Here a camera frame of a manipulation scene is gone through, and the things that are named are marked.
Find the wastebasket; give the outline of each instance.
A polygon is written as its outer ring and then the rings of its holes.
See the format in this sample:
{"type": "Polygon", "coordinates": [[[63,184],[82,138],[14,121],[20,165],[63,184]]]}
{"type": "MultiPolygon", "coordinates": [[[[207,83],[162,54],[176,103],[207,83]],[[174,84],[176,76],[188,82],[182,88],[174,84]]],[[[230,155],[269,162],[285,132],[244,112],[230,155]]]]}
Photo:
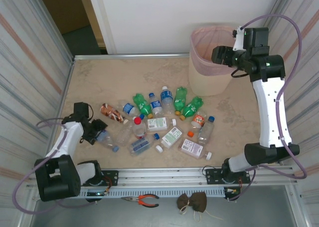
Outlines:
{"type": "Polygon", "coordinates": [[[201,27],[190,37],[188,78],[192,91],[198,96],[213,96],[222,93],[232,77],[233,68],[211,61],[217,46],[233,46],[235,39],[229,26],[201,27]]]}

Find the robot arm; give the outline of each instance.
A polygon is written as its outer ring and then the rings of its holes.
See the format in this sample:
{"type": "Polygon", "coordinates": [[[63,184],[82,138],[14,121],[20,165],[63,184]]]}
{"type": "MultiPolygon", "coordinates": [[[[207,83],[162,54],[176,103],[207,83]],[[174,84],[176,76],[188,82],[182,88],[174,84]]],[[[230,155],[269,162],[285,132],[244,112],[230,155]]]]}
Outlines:
{"type": "MultiPolygon", "coordinates": [[[[245,71],[250,76],[257,96],[261,134],[259,143],[246,144],[244,153],[226,159],[225,173],[236,173],[249,167],[281,161],[289,157],[279,137],[276,119],[276,98],[285,83],[284,61],[279,55],[269,55],[268,28],[238,28],[234,47],[218,46],[212,53],[212,61],[245,71]]],[[[285,141],[294,155],[299,146],[292,144],[287,128],[283,96],[279,100],[281,124],[285,141]]]]}
{"type": "MultiPolygon", "coordinates": [[[[61,133],[46,157],[56,154],[42,167],[35,171],[39,195],[42,201],[51,201],[79,195],[81,185],[89,179],[101,180],[101,169],[97,161],[81,163],[77,167],[72,161],[75,148],[81,139],[91,145],[107,125],[101,120],[89,121],[88,104],[75,103],[74,113],[65,117],[62,124],[66,127],[67,136],[60,148],[65,130],[61,133]]],[[[43,159],[36,160],[34,165],[43,159]]]]}

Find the beige tabletop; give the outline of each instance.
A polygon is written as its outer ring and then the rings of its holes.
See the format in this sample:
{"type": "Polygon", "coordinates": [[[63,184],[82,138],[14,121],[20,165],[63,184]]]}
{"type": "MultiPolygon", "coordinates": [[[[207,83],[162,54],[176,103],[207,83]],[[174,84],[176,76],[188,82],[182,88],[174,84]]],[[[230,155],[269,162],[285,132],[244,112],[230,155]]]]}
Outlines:
{"type": "MultiPolygon", "coordinates": [[[[142,93],[147,100],[150,92],[158,97],[164,85],[169,87],[173,96],[179,86],[187,87],[187,103],[195,96],[188,82],[188,58],[77,60],[62,116],[73,112],[75,102],[89,103],[94,109],[94,118],[106,122],[107,130],[115,139],[122,124],[103,116],[99,112],[101,105],[116,106],[121,99],[133,103],[132,96],[136,93],[142,93]]],[[[129,146],[120,147],[118,152],[113,153],[98,143],[92,146],[84,142],[77,146],[74,163],[98,160],[101,168],[220,166],[226,158],[240,154],[245,144],[258,142],[258,107],[248,77],[231,80],[222,94],[203,97],[203,101],[202,109],[215,117],[212,137],[206,145],[207,150],[212,152],[210,161],[195,159],[178,150],[180,141],[187,137],[191,118],[183,122],[177,118],[177,125],[184,131],[184,136],[161,154],[154,146],[139,156],[131,156],[129,146]]],[[[166,132],[160,131],[160,137],[166,132]]],[[[135,140],[132,135],[130,143],[135,140]]]]}

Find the doorway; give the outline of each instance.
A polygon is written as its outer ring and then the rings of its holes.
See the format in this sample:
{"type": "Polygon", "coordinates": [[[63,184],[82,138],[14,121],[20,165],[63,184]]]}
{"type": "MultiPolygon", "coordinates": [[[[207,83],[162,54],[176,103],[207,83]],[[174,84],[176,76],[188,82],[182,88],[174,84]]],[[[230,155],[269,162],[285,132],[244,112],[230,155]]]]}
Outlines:
{"type": "Polygon", "coordinates": [[[73,56],[107,54],[91,0],[42,0],[73,56]]]}

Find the red pliers handle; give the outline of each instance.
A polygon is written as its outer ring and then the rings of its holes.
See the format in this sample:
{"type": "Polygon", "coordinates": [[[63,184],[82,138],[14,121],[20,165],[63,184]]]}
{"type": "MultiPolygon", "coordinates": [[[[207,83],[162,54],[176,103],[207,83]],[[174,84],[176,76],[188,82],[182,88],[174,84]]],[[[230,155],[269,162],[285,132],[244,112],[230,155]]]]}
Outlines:
{"type": "Polygon", "coordinates": [[[152,198],[155,198],[155,199],[159,199],[158,196],[153,195],[153,194],[141,195],[141,196],[138,197],[139,205],[145,206],[147,208],[155,208],[155,207],[159,206],[159,204],[147,204],[144,201],[142,201],[142,199],[147,198],[147,197],[152,197],[152,198]]]}

